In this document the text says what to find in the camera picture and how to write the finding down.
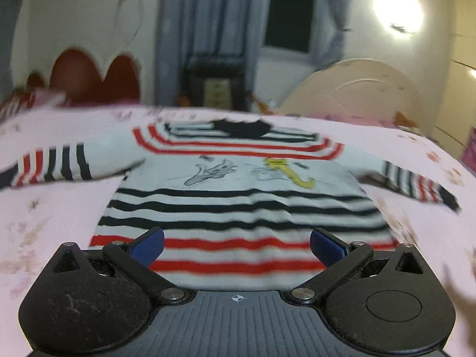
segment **black cuff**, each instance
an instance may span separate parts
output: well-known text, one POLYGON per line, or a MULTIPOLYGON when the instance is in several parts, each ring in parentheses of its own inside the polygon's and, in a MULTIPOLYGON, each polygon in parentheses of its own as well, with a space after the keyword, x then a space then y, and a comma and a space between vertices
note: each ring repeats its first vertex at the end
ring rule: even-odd
POLYGON ((458 201, 456 201, 456 197, 454 197, 451 193, 449 193, 446 189, 444 189, 441 185, 438 190, 441 199, 443 200, 444 204, 449 206, 449 208, 454 212, 459 212, 461 208, 459 207, 458 201))
POLYGON ((18 174, 18 164, 15 164, 11 168, 0 172, 0 189, 11 186, 11 182, 18 174))

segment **window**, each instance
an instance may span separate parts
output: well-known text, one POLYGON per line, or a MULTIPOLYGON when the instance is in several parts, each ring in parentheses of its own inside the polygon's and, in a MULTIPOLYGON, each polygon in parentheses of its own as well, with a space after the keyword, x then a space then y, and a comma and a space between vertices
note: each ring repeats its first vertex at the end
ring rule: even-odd
POLYGON ((314 0, 270 0, 264 46, 308 54, 314 0))

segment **gray plastic base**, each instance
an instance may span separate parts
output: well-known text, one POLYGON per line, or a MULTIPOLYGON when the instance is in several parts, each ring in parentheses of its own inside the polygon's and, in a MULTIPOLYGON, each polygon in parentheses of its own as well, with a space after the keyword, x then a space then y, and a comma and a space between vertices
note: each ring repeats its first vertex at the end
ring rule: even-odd
MULTIPOLYGON (((442 357, 434 351, 428 357, 442 357)), ((277 291, 204 292, 164 307, 151 326, 122 348, 95 357, 368 357, 337 339, 310 307, 277 291)))

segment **curtain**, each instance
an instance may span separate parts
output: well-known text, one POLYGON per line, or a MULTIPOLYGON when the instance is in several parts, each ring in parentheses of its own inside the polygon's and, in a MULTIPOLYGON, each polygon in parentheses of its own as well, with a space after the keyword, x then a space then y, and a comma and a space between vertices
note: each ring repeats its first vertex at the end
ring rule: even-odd
POLYGON ((233 54, 246 63, 252 90, 263 0, 162 0, 156 41, 155 103, 173 106, 192 53, 233 54))
POLYGON ((350 2, 351 0, 315 0, 311 56, 317 70, 327 68, 344 56, 350 2))
POLYGON ((0 0, 0 102, 13 88, 10 70, 11 47, 22 1, 0 0))

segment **sweater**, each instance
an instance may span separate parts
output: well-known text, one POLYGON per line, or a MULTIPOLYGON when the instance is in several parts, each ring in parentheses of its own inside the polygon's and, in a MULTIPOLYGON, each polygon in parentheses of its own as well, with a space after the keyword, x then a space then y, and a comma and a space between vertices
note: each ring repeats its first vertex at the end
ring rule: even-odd
POLYGON ((90 248, 160 227, 151 269, 182 287, 292 288, 321 271, 313 228, 393 249, 359 181, 458 210, 436 182, 319 134, 218 120, 156 123, 96 141, 41 148, 0 173, 0 188, 123 174, 90 248))

